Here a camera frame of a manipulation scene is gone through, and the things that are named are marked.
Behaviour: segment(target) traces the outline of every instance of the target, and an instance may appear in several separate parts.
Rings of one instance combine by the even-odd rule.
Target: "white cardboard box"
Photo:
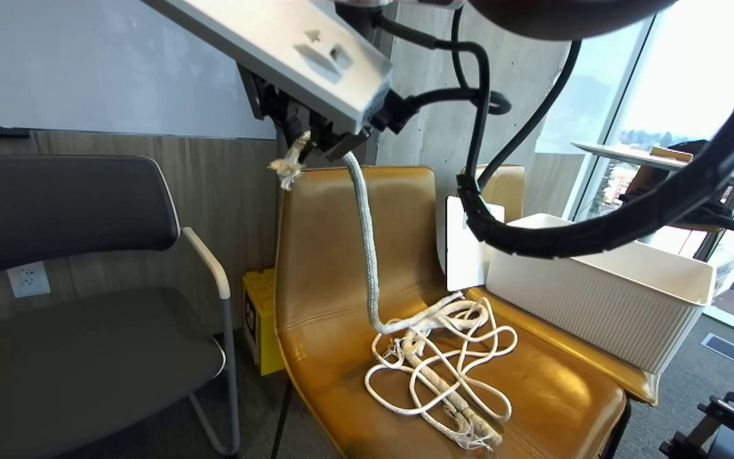
[[[551,215],[518,226],[560,226]],[[488,289],[615,358],[660,376],[715,296],[715,268],[641,242],[544,261],[490,256]]]

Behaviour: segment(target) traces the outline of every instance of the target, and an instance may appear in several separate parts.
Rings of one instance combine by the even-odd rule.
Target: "white surface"
[[[141,0],[0,0],[0,128],[274,138],[237,64]]]
[[[151,0],[290,96],[359,133],[391,90],[391,62],[325,2]]]
[[[46,277],[43,262],[28,262],[7,270],[12,299],[46,296],[51,282]]]
[[[656,169],[666,169],[666,170],[680,170],[687,165],[680,161],[651,155],[648,151],[632,151],[632,149],[623,149],[623,146],[588,146],[588,142],[574,142],[574,146],[586,151],[586,152],[595,152],[595,155],[641,164],[641,165],[656,165]]]
[[[558,216],[518,226],[560,226]],[[488,289],[615,358],[660,376],[715,296],[715,268],[632,242],[613,253],[541,261],[490,256]]]
[[[504,221],[504,208],[488,203],[493,216]],[[447,198],[447,291],[462,291],[488,282],[490,244],[480,242],[467,224],[458,196]]]

